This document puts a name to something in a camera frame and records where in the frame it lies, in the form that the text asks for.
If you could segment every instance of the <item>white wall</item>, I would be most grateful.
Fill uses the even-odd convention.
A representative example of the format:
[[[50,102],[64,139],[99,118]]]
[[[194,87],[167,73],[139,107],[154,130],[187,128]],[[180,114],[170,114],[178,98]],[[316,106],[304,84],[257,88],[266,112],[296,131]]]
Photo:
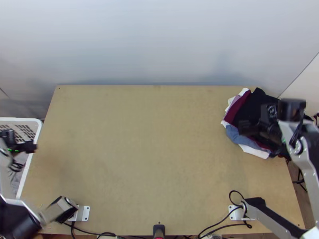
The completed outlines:
[[[281,94],[281,98],[299,98],[307,101],[306,113],[319,113],[319,55]]]
[[[34,117],[56,84],[254,85],[279,96],[319,51],[318,12],[318,0],[0,0],[0,87]]]

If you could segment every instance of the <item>laundry basket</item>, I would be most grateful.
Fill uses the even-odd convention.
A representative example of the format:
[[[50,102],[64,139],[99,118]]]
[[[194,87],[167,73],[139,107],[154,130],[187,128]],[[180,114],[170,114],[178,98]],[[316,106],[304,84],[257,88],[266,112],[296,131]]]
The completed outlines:
[[[42,128],[42,122],[38,119],[28,118],[1,118],[0,131],[5,129],[13,129],[17,143],[33,140],[37,143]],[[33,154],[20,153],[15,159],[17,162],[24,164],[23,171],[15,174],[11,179],[11,186],[16,198],[20,198]]]

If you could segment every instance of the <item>cable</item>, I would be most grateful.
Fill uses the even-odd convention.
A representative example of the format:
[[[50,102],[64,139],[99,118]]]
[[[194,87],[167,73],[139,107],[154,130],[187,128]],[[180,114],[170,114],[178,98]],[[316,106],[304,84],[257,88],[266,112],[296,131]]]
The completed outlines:
[[[206,236],[209,236],[209,235],[213,234],[214,232],[216,232],[216,231],[218,231],[218,230],[220,230],[220,229],[226,228],[226,227],[234,227],[234,226],[242,226],[242,225],[244,225],[244,226],[248,227],[249,229],[252,228],[252,226],[251,226],[250,224],[248,224],[246,221],[244,221],[244,223],[229,224],[229,225],[225,225],[225,226],[219,227],[219,228],[217,228],[217,229],[214,229],[214,230],[212,230],[212,231],[206,233],[204,236],[201,236],[201,234],[204,233],[206,230],[208,230],[208,229],[210,229],[210,228],[212,228],[212,227],[214,227],[214,226],[217,226],[217,225],[221,224],[223,221],[225,221],[225,220],[230,216],[230,214],[231,214],[233,211],[235,211],[235,210],[237,210],[237,209],[240,209],[240,208],[243,208],[242,205],[235,204],[235,203],[232,201],[231,195],[232,195],[232,193],[234,193],[234,192],[236,192],[236,193],[238,193],[239,195],[241,195],[241,197],[244,199],[243,195],[242,195],[240,192],[238,192],[238,191],[236,191],[236,190],[230,191],[230,192],[229,192],[229,200],[231,201],[231,203],[232,203],[233,205],[235,205],[235,206],[237,206],[237,207],[234,208],[233,210],[231,210],[231,211],[227,214],[227,216],[224,217],[224,218],[223,218],[221,221],[219,221],[218,223],[216,223],[216,224],[214,224],[214,225],[212,225],[212,226],[209,226],[209,227],[205,228],[204,230],[202,230],[202,231],[197,235],[197,238],[198,238],[198,239],[202,239],[202,238],[204,238],[204,237],[206,237]]]
[[[65,222],[63,222],[63,224],[67,225],[68,227],[71,227],[71,229],[75,229],[77,231],[80,231],[80,232],[83,232],[83,233],[86,233],[86,234],[90,234],[90,235],[116,237],[116,235],[114,233],[111,233],[111,232],[93,233],[93,232],[89,232],[89,231],[85,231],[85,230],[79,229],[79,228],[75,227],[74,225],[72,226],[72,225],[67,224]]]
[[[216,231],[219,231],[220,229],[223,229],[223,228],[226,228],[226,227],[234,227],[234,226],[246,226],[248,227],[249,229],[252,229],[252,226],[250,224],[248,224],[246,221],[244,221],[244,223],[239,223],[239,224],[229,224],[229,225],[225,225],[225,226],[222,226],[222,227],[219,227],[215,230],[212,230],[208,233],[208,235],[216,232]]]
[[[236,192],[236,193],[238,193],[239,195],[241,195],[242,199],[244,199],[244,196],[243,196],[240,192],[238,192],[238,191],[236,191],[236,190],[231,190],[231,191],[229,192],[229,200],[231,201],[231,203],[232,203],[233,205],[237,206],[237,207],[242,208],[241,205],[238,205],[238,204],[236,204],[236,203],[234,203],[234,202],[232,201],[231,195],[232,195],[233,192]]]
[[[73,234],[74,224],[75,224],[75,221],[73,221],[73,222],[71,223],[71,236],[72,236],[73,239],[75,239],[75,236],[74,236],[74,234]]]
[[[304,111],[301,110],[299,112],[300,114],[300,120],[299,120],[299,124],[295,130],[295,132],[293,133],[290,141],[289,141],[289,144],[293,147],[293,148],[296,148],[296,143],[297,143],[297,140],[299,139],[300,137],[300,133],[301,133],[301,128],[302,128],[302,124],[303,124],[303,115],[304,115]]]
[[[146,239],[145,237],[140,237],[140,236],[129,236],[129,237],[136,237],[136,238]]]
[[[230,215],[233,211],[236,211],[237,209],[240,209],[240,208],[241,208],[241,207],[234,208],[234,209],[231,210],[231,211],[227,214],[227,216],[224,217],[221,221],[219,221],[219,222],[217,222],[216,224],[211,225],[211,226],[205,228],[204,230],[202,230],[202,231],[197,235],[197,238],[198,238],[198,239],[202,239],[202,238],[204,238],[204,237],[210,235],[211,232],[209,232],[209,233],[207,233],[207,234],[205,234],[204,236],[201,237],[201,234],[202,234],[204,231],[206,231],[206,230],[208,230],[208,229],[210,229],[210,228],[212,228],[212,227],[214,227],[214,226],[217,226],[217,225],[221,224],[223,221],[225,221],[225,220],[229,217],[229,215]]]

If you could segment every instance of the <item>pile of clothes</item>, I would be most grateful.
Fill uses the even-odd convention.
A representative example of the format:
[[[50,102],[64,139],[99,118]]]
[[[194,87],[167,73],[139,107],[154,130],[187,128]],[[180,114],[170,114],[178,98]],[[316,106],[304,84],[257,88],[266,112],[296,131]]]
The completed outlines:
[[[278,104],[278,99],[267,95],[262,89],[256,88],[251,92],[247,88],[236,96],[228,99],[228,107],[225,109],[225,117],[221,124],[226,129],[226,134],[232,142],[238,144],[245,153],[258,156],[262,159],[268,157],[282,156],[289,159],[286,147],[278,152],[278,144],[260,135],[246,137],[239,134],[238,127],[241,122],[248,121],[256,125],[261,116],[261,105]]]

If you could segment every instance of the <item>wooden table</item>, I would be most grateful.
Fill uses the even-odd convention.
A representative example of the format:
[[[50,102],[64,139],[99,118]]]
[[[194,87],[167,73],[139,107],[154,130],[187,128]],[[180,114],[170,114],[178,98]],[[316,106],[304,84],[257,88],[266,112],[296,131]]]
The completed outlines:
[[[91,206],[89,221],[76,224],[89,231],[152,235],[160,222],[167,235],[196,235],[228,213],[235,189],[303,227],[285,160],[243,153],[220,124],[241,89],[58,86],[22,197],[38,207],[60,195]],[[251,224],[219,233],[269,232]]]

